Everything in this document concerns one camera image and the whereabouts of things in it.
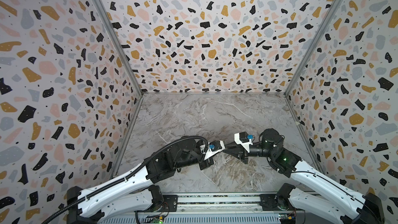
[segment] terrazzo wallpaper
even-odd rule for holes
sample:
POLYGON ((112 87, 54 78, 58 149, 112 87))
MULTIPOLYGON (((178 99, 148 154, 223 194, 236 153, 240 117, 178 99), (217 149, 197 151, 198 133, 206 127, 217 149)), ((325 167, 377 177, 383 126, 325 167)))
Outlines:
POLYGON ((398 0, 344 0, 288 98, 327 175, 398 223, 398 0))
POLYGON ((283 92, 333 0, 103 0, 143 92, 283 92))
POLYGON ((91 0, 0 0, 0 27, 0 222, 36 224, 109 179, 137 98, 91 0))

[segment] metal base plate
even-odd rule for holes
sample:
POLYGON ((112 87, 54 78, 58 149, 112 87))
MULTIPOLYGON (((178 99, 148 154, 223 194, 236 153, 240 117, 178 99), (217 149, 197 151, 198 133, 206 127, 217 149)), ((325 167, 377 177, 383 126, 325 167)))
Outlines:
POLYGON ((178 203, 178 195, 163 195, 164 202, 169 205, 169 212, 176 212, 177 211, 177 203, 178 203))
MULTIPOLYGON (((140 223, 147 223, 152 218, 144 218, 144 215, 138 214, 140 223)), ((136 223, 133 214, 124 214, 114 218, 107 219, 101 224, 118 223, 136 223)), ((172 213, 166 217, 163 223, 196 223, 196 224, 217 224, 217 223, 235 223, 235 224, 280 224, 278 214, 276 213, 251 213, 251 214, 181 214, 172 213)))

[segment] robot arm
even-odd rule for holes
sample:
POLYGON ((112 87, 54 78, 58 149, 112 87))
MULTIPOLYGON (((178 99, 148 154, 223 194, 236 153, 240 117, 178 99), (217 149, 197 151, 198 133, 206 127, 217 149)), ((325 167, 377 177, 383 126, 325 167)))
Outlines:
POLYGON ((262 140, 252 143, 246 132, 235 135, 235 143, 227 144, 223 152, 237 157, 245 164, 248 157, 266 157, 269 165, 281 174, 312 188, 325 199, 306 194, 285 183, 277 194, 278 207, 289 206, 309 211, 337 224, 384 223, 381 200, 366 196, 326 177, 299 156, 283 148, 284 136, 274 129, 266 129, 262 140))
POLYGON ((67 223, 95 224, 128 211, 155 211, 164 199, 160 188, 153 184, 172 177, 182 167, 197 163, 201 170, 210 167, 214 164, 212 156, 224 148, 221 140, 208 144, 203 137, 184 136, 116 178, 89 189, 72 187, 67 192, 68 206, 77 204, 69 209, 67 223))

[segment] wire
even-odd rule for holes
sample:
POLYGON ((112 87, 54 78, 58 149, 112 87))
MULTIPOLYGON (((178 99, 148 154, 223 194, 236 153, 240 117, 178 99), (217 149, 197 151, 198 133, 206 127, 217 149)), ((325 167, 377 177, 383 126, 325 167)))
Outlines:
POLYGON ((304 221, 301 224, 304 224, 304 223, 305 223, 305 210, 304 210, 304 221))
POLYGON ((165 216, 165 218, 166 218, 169 215, 169 213, 170 213, 170 207, 169 207, 169 204, 167 202, 164 202, 164 203, 167 204, 167 215, 165 216))
POLYGON ((356 200, 357 202, 361 203, 364 207, 366 207, 367 209, 369 209, 369 211, 371 211, 372 214, 373 214, 373 216, 376 218, 375 212, 373 212, 368 206, 366 206, 365 203, 361 202, 360 200, 358 200, 358 199, 357 199, 356 197, 354 197, 353 195, 350 195, 350 194, 347 193, 345 190, 343 190, 342 188, 340 188, 340 187, 337 186, 336 184, 332 183, 331 181, 327 180, 326 178, 321 177, 320 175, 317 175, 317 174, 315 174, 314 172, 302 172, 302 171, 300 171, 300 172, 292 172, 292 173, 309 173, 309 174, 313 174, 313 175, 315 175, 315 176, 317 176, 317 177, 322 178, 322 179, 325 180, 326 182, 332 184, 333 186, 335 186, 336 188, 338 188, 339 190, 341 190, 342 192, 344 192, 346 195, 350 196, 352 199, 354 199, 354 200, 356 200))
POLYGON ((138 219, 138 211, 135 211, 135 221, 137 222, 137 224, 141 224, 140 220, 138 219))
MULTIPOLYGON (((105 191, 105 190, 107 190, 107 189, 109 189, 109 188, 111 188, 111 187, 113 187, 113 186, 115 186, 115 185, 117 185, 117 184, 119 184, 119 183, 121 183, 121 182, 127 181, 128 179, 130 179, 130 178, 132 178, 133 176, 135 176, 135 174, 136 174, 137 172, 139 172, 143 167, 145 167, 154 157, 156 157, 157 155, 159 155, 159 153, 161 153, 161 152, 163 152, 163 151, 169 149, 171 146, 173 146, 174 144, 176 144, 176 143, 178 143, 178 142, 185 141, 185 140, 192 139, 192 138, 193 138, 193 139, 199 139, 199 140, 203 141, 203 142, 205 143, 205 149, 204 149, 205 151, 207 151, 207 150, 209 149, 209 142, 207 141, 206 138, 204 138, 204 137, 202 137, 202 136, 186 136, 186 137, 177 139, 177 140, 175 140, 175 141, 173 141, 173 142, 171 142, 171 143, 168 143, 167 145, 163 146, 162 148, 160 148, 159 150, 157 150, 156 152, 154 152, 150 157, 146 158, 146 159, 145 159, 133 172, 131 172, 130 174, 128 174, 126 177, 121 178, 121 179, 119 179, 119 180, 116 180, 116 181, 114 181, 114 182, 112 182, 112 183, 110 183, 110 184, 108 184, 108 185, 105 185, 105 186, 103 186, 103 187, 101 187, 101 188, 99 188, 99 189, 93 191, 92 193, 90 193, 90 194, 88 194, 88 195, 86 195, 86 196, 84 196, 84 197, 78 199, 77 201, 74 201, 74 202, 68 204, 67 206, 63 207, 62 209, 58 210, 57 212, 55 212, 54 214, 52 214, 50 217, 48 217, 45 221, 42 222, 42 224, 48 224, 48 223, 50 223, 50 221, 54 220, 58 215, 60 215, 60 214, 62 214, 63 212, 65 212, 65 211, 71 209, 71 208, 74 207, 75 205, 77 205, 77 204, 79 204, 79 203, 82 203, 82 202, 84 202, 86 199, 90 199, 91 197, 93 197, 93 196, 95 196, 95 195, 101 193, 102 191, 105 191)), ((204 158, 205 158, 205 155, 203 154, 200 162, 203 162, 204 158)))
POLYGON ((164 203, 162 204, 161 207, 163 207, 163 208, 162 208, 162 212, 161 212, 160 214, 158 214, 157 216, 153 217, 153 218, 159 217, 159 216, 161 216, 161 215, 163 214, 163 212, 164 212, 164 203))

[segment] black bracket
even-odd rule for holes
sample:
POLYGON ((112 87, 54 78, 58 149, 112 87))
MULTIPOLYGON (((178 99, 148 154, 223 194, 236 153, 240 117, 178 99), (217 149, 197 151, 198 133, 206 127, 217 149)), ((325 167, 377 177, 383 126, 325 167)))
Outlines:
POLYGON ((279 210, 275 201, 275 194, 260 194, 260 206, 263 211, 279 210))
POLYGON ((169 212, 176 212, 177 211, 177 204, 178 204, 178 195, 163 195, 164 202, 167 204, 164 205, 165 212, 168 210, 169 212))

